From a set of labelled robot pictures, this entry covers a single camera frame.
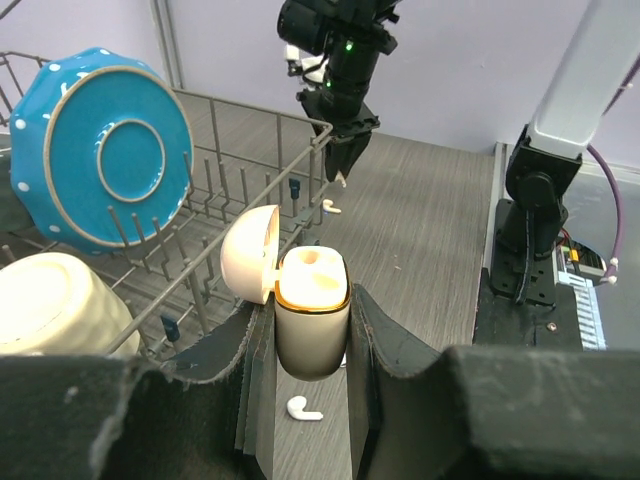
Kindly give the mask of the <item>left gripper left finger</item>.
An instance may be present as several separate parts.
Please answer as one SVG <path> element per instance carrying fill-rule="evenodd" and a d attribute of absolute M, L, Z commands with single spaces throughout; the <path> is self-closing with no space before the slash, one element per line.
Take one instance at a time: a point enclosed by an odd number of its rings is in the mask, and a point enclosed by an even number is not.
<path fill-rule="evenodd" d="M 272 304 L 241 304 L 162 363 L 5 356 L 5 479 L 267 479 L 273 472 Z"/>

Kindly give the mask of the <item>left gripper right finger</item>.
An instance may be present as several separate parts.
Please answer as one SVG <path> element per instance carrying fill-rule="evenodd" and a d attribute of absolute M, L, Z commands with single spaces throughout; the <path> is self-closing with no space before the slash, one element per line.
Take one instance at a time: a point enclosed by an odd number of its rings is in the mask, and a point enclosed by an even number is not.
<path fill-rule="evenodd" d="M 639 356 L 436 351 L 352 288 L 347 386 L 356 479 L 635 479 Z"/>

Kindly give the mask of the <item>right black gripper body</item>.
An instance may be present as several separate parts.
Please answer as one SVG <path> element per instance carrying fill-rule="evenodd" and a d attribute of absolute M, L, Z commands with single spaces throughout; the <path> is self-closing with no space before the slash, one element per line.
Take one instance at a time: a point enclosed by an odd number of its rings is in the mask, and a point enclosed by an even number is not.
<path fill-rule="evenodd" d="M 332 125 L 332 136 L 340 141 L 370 134 L 380 126 L 380 120 L 363 102 L 336 97 L 324 87 L 297 93 L 297 101 L 306 115 Z"/>

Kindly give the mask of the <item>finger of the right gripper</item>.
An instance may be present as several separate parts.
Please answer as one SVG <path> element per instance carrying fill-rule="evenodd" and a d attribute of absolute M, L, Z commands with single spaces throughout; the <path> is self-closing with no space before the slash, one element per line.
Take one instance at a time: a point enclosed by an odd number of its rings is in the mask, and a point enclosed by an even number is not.
<path fill-rule="evenodd" d="M 325 146 L 324 170 L 328 181 L 335 181 L 338 171 L 342 173 L 344 147 L 342 142 L 330 140 Z"/>
<path fill-rule="evenodd" d="M 372 136 L 372 131 L 360 132 L 357 134 L 344 136 L 342 145 L 344 154 L 342 160 L 342 176 L 347 178 L 365 149 L 368 147 Z"/>

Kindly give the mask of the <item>beige earbud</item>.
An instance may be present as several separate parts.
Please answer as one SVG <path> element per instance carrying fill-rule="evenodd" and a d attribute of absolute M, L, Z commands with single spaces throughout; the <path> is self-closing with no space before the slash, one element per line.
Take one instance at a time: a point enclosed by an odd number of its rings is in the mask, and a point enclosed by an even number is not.
<path fill-rule="evenodd" d="M 347 186 L 346 179 L 340 171 L 337 172 L 335 181 L 338 182 L 342 188 Z"/>
<path fill-rule="evenodd" d="M 322 209 L 327 214 L 339 215 L 339 214 L 342 213 L 342 210 L 340 208 L 338 208 L 338 207 L 335 207 L 334 206 L 334 202 L 329 198 L 325 198 L 322 201 Z"/>

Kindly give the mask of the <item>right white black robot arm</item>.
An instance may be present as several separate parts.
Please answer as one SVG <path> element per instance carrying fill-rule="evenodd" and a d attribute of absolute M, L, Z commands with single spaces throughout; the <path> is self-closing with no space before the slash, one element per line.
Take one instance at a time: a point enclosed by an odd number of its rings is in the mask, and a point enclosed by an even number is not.
<path fill-rule="evenodd" d="M 392 309 L 473 311 L 487 258 L 493 150 L 551 83 L 589 1 L 409 1 L 373 77 L 382 130 L 345 184 L 326 242 Z"/>

